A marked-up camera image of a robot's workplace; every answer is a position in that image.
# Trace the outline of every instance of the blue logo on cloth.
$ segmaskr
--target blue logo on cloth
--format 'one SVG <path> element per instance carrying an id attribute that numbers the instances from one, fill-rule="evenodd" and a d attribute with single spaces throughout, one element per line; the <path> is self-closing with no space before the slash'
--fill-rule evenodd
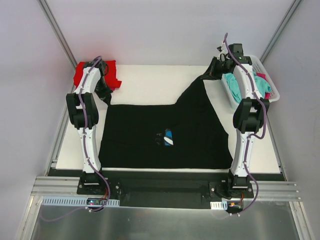
<path id="1" fill-rule="evenodd" d="M 170 129 L 165 130 L 163 140 L 164 140 L 165 146 L 173 146 L 174 145 L 174 141 L 172 138 L 172 132 Z"/>

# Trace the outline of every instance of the teal cloth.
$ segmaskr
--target teal cloth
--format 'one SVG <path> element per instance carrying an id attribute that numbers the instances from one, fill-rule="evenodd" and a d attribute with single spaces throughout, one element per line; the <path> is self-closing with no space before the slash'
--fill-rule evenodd
<path id="1" fill-rule="evenodd" d="M 264 80 L 262 77 L 257 76 L 257 73 L 255 71 L 253 72 L 253 76 L 256 87 L 258 88 L 258 91 L 261 94 L 261 96 L 263 96 L 263 98 L 265 97 L 266 93 L 271 93 L 271 86 L 266 80 Z M 236 77 L 232 73 L 226 73 L 224 75 L 224 78 L 234 100 L 237 103 L 240 103 L 242 97 Z"/>

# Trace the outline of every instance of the red fabric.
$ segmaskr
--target red fabric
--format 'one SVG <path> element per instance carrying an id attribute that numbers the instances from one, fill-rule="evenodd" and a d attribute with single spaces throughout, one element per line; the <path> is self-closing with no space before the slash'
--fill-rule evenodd
<path id="1" fill-rule="evenodd" d="M 264 80 L 267 81 L 267 77 L 266 77 L 265 74 L 257 72 L 256 75 L 257 75 L 258 77 L 263 78 Z M 264 94 L 264 98 L 265 98 L 265 99 L 269 99 L 269 98 L 270 98 L 270 93 L 269 93 L 269 92 L 266 92 L 266 93 Z"/>
<path id="2" fill-rule="evenodd" d="M 104 80 L 105 80 L 106 84 L 108 85 L 108 87 L 114 91 L 115 89 L 120 88 L 121 83 L 122 83 L 122 81 L 118 81 L 118 79 L 117 79 L 116 60 L 105 61 L 105 62 L 109 67 L 109 72 L 107 75 L 104 76 Z M 75 68 L 73 83 L 76 87 L 78 87 L 78 85 L 82 79 L 82 75 L 84 73 L 84 65 L 85 65 L 85 62 L 81 61 L 81 62 L 79 62 L 78 66 L 76 66 L 76 68 Z"/>

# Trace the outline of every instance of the black fabric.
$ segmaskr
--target black fabric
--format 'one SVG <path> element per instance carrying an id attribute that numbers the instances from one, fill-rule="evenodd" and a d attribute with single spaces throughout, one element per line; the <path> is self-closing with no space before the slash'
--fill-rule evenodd
<path id="1" fill-rule="evenodd" d="M 198 77 L 172 105 L 109 105 L 99 160 L 104 168 L 228 169 L 233 159 Z"/>

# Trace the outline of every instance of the white laundry basket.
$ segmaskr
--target white laundry basket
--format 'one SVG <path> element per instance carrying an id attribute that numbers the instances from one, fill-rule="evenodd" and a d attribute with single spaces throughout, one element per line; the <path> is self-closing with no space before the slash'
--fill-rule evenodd
<path id="1" fill-rule="evenodd" d="M 279 98 L 280 98 L 280 95 L 279 95 L 279 92 L 276 88 L 276 86 L 274 85 L 274 83 L 272 82 L 269 74 L 267 73 L 265 67 L 262 65 L 261 61 L 259 60 L 259 58 L 257 58 L 256 56 L 254 55 L 249 55 L 249 57 L 251 58 L 252 60 L 252 68 L 253 70 L 256 72 L 256 73 L 261 73 L 261 74 L 265 74 L 266 76 L 266 81 L 270 84 L 271 86 L 271 92 L 270 92 L 270 98 L 269 98 L 269 101 L 270 103 L 272 102 L 275 102 L 275 101 L 278 101 Z M 227 84 L 227 81 L 226 79 L 224 78 L 224 76 L 222 76 L 222 79 L 221 79 L 221 82 L 222 82 L 222 85 L 224 86 L 224 89 L 226 91 L 226 94 L 229 98 L 229 101 L 230 101 L 230 104 L 231 104 L 231 107 L 233 109 L 237 109 L 239 103 L 237 103 L 234 99 L 234 97 L 232 96 L 231 94 L 231 91 L 228 87 L 228 84 Z"/>

